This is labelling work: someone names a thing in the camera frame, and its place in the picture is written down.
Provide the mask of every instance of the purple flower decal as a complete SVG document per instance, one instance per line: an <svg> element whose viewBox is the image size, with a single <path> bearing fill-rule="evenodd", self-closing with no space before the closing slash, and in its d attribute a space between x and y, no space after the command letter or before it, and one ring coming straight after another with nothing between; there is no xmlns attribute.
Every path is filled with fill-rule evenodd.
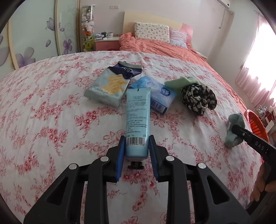
<svg viewBox="0 0 276 224"><path fill-rule="evenodd" d="M45 29L47 28L49 28L52 31L55 31L55 23L51 17L49 18L49 21L47 21L47 27Z"/></svg>
<svg viewBox="0 0 276 224"><path fill-rule="evenodd" d="M35 50L32 47L27 47L26 50L24 51L24 54L16 54L15 58L18 63L18 67L22 68L26 65L32 64L35 62L35 58L31 58L32 55L34 54Z"/></svg>
<svg viewBox="0 0 276 224"><path fill-rule="evenodd" d="M68 41L63 41L63 47L65 48L63 51L63 54L68 54L68 51L72 50L72 45L71 45L72 41L71 39L68 39Z"/></svg>
<svg viewBox="0 0 276 224"><path fill-rule="evenodd" d="M3 41L3 36L0 35L0 44ZM9 47L0 48L0 67L6 62L10 49Z"/></svg>
<svg viewBox="0 0 276 224"><path fill-rule="evenodd" d="M51 41L47 40L45 47L48 47L50 45Z"/></svg>
<svg viewBox="0 0 276 224"><path fill-rule="evenodd" d="M64 28L62 27L62 28L60 28L59 29L61 32L63 32L64 31Z"/></svg>

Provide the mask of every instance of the metal bolt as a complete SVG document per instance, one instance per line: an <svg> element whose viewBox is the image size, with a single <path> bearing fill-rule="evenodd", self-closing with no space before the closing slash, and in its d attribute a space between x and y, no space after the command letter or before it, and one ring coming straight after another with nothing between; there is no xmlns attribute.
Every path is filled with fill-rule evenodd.
<svg viewBox="0 0 276 224"><path fill-rule="evenodd" d="M106 161L108 161L108 160L109 160L109 158L108 158L107 156L101 157L101 161L102 161L102 162L106 162Z"/></svg>
<svg viewBox="0 0 276 224"><path fill-rule="evenodd" d="M168 160L168 161L174 161L174 157L173 156L167 156L166 160Z"/></svg>
<svg viewBox="0 0 276 224"><path fill-rule="evenodd" d="M198 167L200 168L200 169L205 169L206 168L206 165L204 164L204 163L199 163L198 164Z"/></svg>
<svg viewBox="0 0 276 224"><path fill-rule="evenodd" d="M77 168L77 164L75 164L75 163L72 163L72 164L69 165L70 170L74 170L76 168Z"/></svg>

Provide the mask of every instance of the pink curtain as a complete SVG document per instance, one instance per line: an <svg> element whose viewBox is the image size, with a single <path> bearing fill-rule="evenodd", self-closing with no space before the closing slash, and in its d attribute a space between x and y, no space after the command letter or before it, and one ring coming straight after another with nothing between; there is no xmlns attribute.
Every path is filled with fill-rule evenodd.
<svg viewBox="0 0 276 224"><path fill-rule="evenodd" d="M258 13L257 32L236 83L256 107L276 105L276 35Z"/></svg>

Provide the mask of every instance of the black floral fabric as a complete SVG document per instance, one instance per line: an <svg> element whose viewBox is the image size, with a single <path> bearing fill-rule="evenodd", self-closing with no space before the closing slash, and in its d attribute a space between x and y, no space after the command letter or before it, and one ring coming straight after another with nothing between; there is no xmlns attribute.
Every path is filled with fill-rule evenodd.
<svg viewBox="0 0 276 224"><path fill-rule="evenodd" d="M217 106L217 98L207 86L194 83L183 87L181 92L182 102L200 116L204 115L207 108L213 110Z"/></svg>

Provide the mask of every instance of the finger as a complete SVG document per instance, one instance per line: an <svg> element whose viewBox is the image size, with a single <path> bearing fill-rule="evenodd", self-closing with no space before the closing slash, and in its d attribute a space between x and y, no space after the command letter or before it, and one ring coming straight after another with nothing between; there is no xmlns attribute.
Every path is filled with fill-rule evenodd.
<svg viewBox="0 0 276 224"><path fill-rule="evenodd" d="M260 196L261 196L261 193L260 193L259 189L256 186L254 186L253 191L250 196L250 200L252 199L251 201L259 201Z"/></svg>
<svg viewBox="0 0 276 224"><path fill-rule="evenodd" d="M276 180L270 182L269 184L266 185L265 188L266 192L276 192Z"/></svg>
<svg viewBox="0 0 276 224"><path fill-rule="evenodd" d="M250 201L255 201L255 195L253 192L250 194Z"/></svg>
<svg viewBox="0 0 276 224"><path fill-rule="evenodd" d="M258 176L255 182L255 186L259 189L260 192L264 191L266 186L266 182L264 181L262 176Z"/></svg>
<svg viewBox="0 0 276 224"><path fill-rule="evenodd" d="M258 177L263 177L264 176L264 173L265 173L265 170L266 170L266 165L263 163L261 166L260 166L260 170L258 172Z"/></svg>

